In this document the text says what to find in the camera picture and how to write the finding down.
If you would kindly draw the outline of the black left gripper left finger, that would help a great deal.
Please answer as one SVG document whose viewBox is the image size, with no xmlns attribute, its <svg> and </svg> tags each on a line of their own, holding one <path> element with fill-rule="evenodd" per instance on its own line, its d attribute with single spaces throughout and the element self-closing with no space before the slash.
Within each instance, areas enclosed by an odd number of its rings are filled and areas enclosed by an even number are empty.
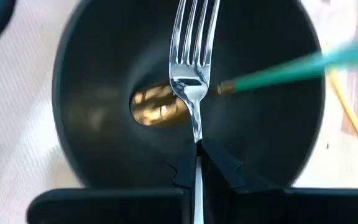
<svg viewBox="0 0 358 224">
<path fill-rule="evenodd" d="M 28 206 L 27 224 L 190 224 L 197 145 L 186 143 L 165 161 L 169 187 L 54 189 Z"/>
</svg>

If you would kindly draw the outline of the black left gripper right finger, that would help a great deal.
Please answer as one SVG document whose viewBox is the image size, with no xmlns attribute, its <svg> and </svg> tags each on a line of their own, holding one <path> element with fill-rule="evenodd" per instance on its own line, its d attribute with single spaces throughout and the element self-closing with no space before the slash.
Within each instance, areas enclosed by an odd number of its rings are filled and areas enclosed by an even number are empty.
<svg viewBox="0 0 358 224">
<path fill-rule="evenodd" d="M 358 224 L 358 189 L 280 186 L 201 142 L 205 224 Z"/>
</svg>

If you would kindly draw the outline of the yellow chopstick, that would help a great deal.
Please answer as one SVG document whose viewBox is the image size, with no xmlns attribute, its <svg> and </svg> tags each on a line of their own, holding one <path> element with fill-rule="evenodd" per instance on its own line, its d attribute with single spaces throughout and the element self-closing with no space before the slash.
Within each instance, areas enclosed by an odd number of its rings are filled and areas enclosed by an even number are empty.
<svg viewBox="0 0 358 224">
<path fill-rule="evenodd" d="M 344 93 L 340 86 L 339 80 L 337 79 L 337 72 L 335 69 L 328 70 L 328 78 L 331 82 L 331 86 L 335 92 L 335 95 L 341 104 L 342 110 L 344 111 L 347 118 L 349 119 L 358 137 L 358 117 L 356 113 L 350 108 L 347 100 L 344 97 Z"/>
</svg>

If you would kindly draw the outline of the green-handled gold spoon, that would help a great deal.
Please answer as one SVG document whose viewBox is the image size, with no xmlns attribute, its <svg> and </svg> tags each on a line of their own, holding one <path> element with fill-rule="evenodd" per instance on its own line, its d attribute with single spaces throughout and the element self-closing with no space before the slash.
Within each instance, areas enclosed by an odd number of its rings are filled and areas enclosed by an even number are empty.
<svg viewBox="0 0 358 224">
<path fill-rule="evenodd" d="M 358 66 L 358 40 L 326 53 L 309 54 L 280 65 L 225 80 L 208 90 L 208 95 L 228 95 L 266 86 L 322 77 L 325 70 Z M 187 107 L 171 86 L 155 85 L 138 91 L 131 99 L 131 114 L 144 126 L 165 126 L 186 114 Z"/>
</svg>

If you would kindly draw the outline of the orange-handled silver fork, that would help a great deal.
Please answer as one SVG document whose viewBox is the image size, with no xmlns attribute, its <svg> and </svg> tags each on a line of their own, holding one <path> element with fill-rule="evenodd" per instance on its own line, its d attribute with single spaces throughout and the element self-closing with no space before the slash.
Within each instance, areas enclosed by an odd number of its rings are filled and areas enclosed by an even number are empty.
<svg viewBox="0 0 358 224">
<path fill-rule="evenodd" d="M 180 41 L 180 38 L 186 0 L 180 0 L 170 41 L 170 86 L 176 96 L 184 102 L 188 109 L 193 128 L 194 142 L 196 144 L 203 138 L 200 103 L 209 90 L 214 35 L 221 0 L 213 0 L 208 34 L 206 40 L 203 41 L 208 1 L 209 0 L 203 0 L 196 39 L 195 43 L 192 44 L 191 38 L 198 0 L 193 0 L 191 5 L 183 42 Z"/>
</svg>

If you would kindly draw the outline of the black round bowl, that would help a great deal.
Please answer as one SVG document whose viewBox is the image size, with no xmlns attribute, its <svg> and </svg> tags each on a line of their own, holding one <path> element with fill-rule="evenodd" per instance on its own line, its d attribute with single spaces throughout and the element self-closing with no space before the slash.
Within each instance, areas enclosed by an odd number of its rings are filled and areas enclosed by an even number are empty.
<svg viewBox="0 0 358 224">
<path fill-rule="evenodd" d="M 168 55 L 179 0 L 82 0 L 60 41 L 53 71 L 57 133 L 88 187 L 172 186 L 167 160 L 194 145 L 188 118 L 166 127 L 135 121 L 135 92 L 168 84 Z M 299 0 L 221 0 L 211 86 L 319 52 Z M 201 102 L 203 137 L 280 185 L 300 175 L 323 117 L 323 78 Z"/>
</svg>

